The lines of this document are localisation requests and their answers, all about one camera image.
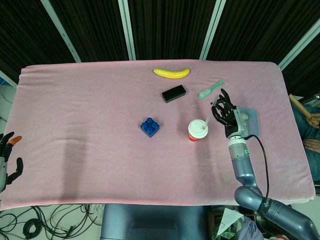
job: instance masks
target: black cable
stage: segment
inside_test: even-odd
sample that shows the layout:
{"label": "black cable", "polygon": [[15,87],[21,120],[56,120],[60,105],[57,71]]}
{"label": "black cable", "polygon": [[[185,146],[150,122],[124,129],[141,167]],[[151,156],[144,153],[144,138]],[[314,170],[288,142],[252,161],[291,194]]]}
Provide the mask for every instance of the black cable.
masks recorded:
{"label": "black cable", "polygon": [[2,235],[5,240],[10,240],[9,237],[5,235],[2,231],[0,231],[0,235]]}
{"label": "black cable", "polygon": [[247,137],[245,137],[244,139],[245,140],[248,140],[252,137],[255,137],[260,146],[261,146],[261,149],[262,149],[262,152],[263,152],[263,156],[264,156],[264,164],[265,164],[265,175],[266,175],[266,194],[265,194],[265,197],[267,198],[269,196],[269,171],[268,171],[268,162],[267,162],[267,155],[266,155],[266,151],[265,151],[265,148],[264,146],[262,145],[262,142],[260,141],[260,139],[256,136],[256,135],[249,135]]}
{"label": "black cable", "polygon": [[[8,233],[8,232],[11,232],[13,229],[15,229],[15,227],[17,226],[17,224],[21,224],[21,223],[25,223],[25,222],[18,222],[18,217],[20,217],[21,215],[29,212],[31,210],[31,208],[29,208],[28,210],[26,211],[23,211],[22,213],[20,213],[19,215],[14,215],[13,213],[6,213],[4,215],[1,215],[0,218],[3,218],[4,216],[6,215],[10,215],[10,216],[13,216],[13,220],[11,222],[9,222],[6,226],[3,226],[3,227],[0,227],[0,231],[2,231],[3,233]],[[9,227],[9,226],[12,226],[13,227],[10,229],[10,230],[4,230],[5,228]]]}
{"label": "black cable", "polygon": [[[30,232],[30,228],[34,226],[35,231]],[[25,236],[25,239],[34,239],[36,236],[40,234],[42,230],[42,222],[38,218],[32,218],[26,221],[26,223],[23,226],[23,235]]]}
{"label": "black cable", "polygon": [[[12,216],[13,220],[11,222],[9,222],[6,226],[0,228],[0,236],[3,236],[5,240],[9,240],[9,237],[6,234],[11,232],[16,227],[17,224],[21,224],[21,223],[25,223],[25,225],[23,226],[23,229],[24,229],[23,233],[25,234],[25,237],[27,239],[31,239],[32,237],[35,237],[36,235],[33,236],[32,234],[38,233],[39,226],[41,226],[41,228],[44,229],[45,236],[48,240],[52,240],[54,237],[64,239],[64,240],[65,239],[73,239],[73,238],[76,238],[76,237],[80,236],[81,234],[83,234],[93,224],[99,226],[99,224],[95,222],[97,217],[95,217],[95,218],[91,217],[91,215],[93,213],[90,212],[90,205],[89,204],[78,205],[77,207],[69,210],[62,217],[60,217],[56,224],[53,223],[53,218],[56,214],[58,214],[61,211],[66,210],[72,206],[73,205],[64,207],[63,205],[59,205],[58,207],[56,207],[53,210],[49,219],[46,219],[46,216],[45,216],[43,210],[40,208],[40,206],[31,206],[28,210],[20,213],[19,215],[14,215],[13,213],[6,213],[4,215],[1,215],[0,218],[3,218],[5,216]],[[81,219],[81,221],[77,225],[72,225],[69,229],[59,228],[59,224],[62,221],[62,219],[65,218],[69,213],[71,213],[77,209],[80,209],[81,212],[84,213],[84,216]],[[27,222],[18,222],[18,217],[23,215],[24,213],[30,211],[30,210],[34,210],[34,212],[36,214],[36,218],[30,219]],[[89,225],[87,227],[85,227],[86,223],[88,222],[88,219],[90,221]],[[37,231],[35,233],[30,232],[30,227],[33,225],[38,226],[38,228],[36,227]],[[10,230],[3,230],[4,228],[7,228],[9,226],[13,226],[13,227]]]}

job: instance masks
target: banana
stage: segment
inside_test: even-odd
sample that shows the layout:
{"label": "banana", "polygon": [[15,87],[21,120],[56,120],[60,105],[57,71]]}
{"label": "banana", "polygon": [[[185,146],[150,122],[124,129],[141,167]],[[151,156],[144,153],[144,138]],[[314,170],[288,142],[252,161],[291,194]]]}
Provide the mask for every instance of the banana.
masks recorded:
{"label": "banana", "polygon": [[190,68],[186,67],[180,71],[170,71],[164,68],[155,68],[153,72],[158,76],[167,78],[167,79],[181,79],[186,77],[190,73]]}

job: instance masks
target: white paper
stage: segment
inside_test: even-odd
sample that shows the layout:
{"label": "white paper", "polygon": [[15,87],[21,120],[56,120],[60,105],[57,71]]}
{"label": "white paper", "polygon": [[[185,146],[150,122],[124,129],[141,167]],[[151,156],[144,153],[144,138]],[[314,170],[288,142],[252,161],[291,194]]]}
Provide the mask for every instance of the white paper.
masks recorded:
{"label": "white paper", "polygon": [[243,214],[241,214],[237,211],[230,210],[229,208],[225,208],[217,235],[218,236],[221,235],[235,221],[237,221],[239,218],[243,218],[243,217],[244,217]]}

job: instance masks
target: orange fingertip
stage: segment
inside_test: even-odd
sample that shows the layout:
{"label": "orange fingertip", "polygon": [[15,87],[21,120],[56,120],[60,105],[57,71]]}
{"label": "orange fingertip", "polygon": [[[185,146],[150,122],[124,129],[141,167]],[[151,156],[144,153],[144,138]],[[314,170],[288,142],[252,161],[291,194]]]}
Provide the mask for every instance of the orange fingertip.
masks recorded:
{"label": "orange fingertip", "polygon": [[14,146],[14,145],[16,145],[16,143],[18,143],[21,139],[22,139],[22,136],[16,136],[16,137],[10,139],[10,140],[8,141],[8,144],[11,144],[11,145]]}

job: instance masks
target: cup lid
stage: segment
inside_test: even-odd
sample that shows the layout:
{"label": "cup lid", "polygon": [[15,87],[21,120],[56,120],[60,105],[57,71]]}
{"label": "cup lid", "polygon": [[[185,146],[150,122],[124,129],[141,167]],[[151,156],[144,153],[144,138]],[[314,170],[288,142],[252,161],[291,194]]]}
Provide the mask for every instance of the cup lid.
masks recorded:
{"label": "cup lid", "polygon": [[188,131],[190,135],[196,139],[203,139],[208,134],[208,126],[201,119],[195,119],[189,123]]}

